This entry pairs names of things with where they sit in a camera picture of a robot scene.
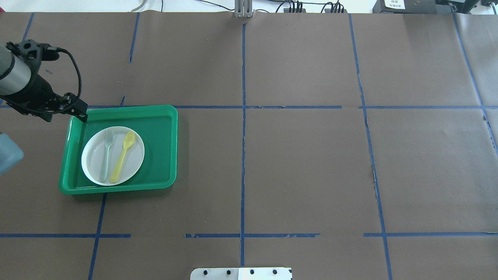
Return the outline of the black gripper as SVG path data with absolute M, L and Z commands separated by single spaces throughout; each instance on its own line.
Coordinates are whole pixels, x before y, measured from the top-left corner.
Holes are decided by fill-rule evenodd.
M 51 85 L 39 74 L 18 93 L 7 95 L 7 105 L 22 115 L 32 115 L 51 122 L 54 114 L 68 114 L 81 122 L 88 120 L 88 105 L 73 93 L 63 97 L 53 92 Z

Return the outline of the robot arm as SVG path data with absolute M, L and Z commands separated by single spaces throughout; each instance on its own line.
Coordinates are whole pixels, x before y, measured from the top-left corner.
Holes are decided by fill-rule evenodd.
M 40 74 L 44 61 L 56 61 L 60 53 L 66 54 L 76 71 L 78 92 L 56 94 Z M 55 114 L 68 114 L 87 122 L 88 105 L 81 100 L 82 77 L 73 55 L 64 48 L 48 43 L 24 40 L 7 42 L 1 47 L 1 99 L 22 115 L 32 115 L 51 122 Z

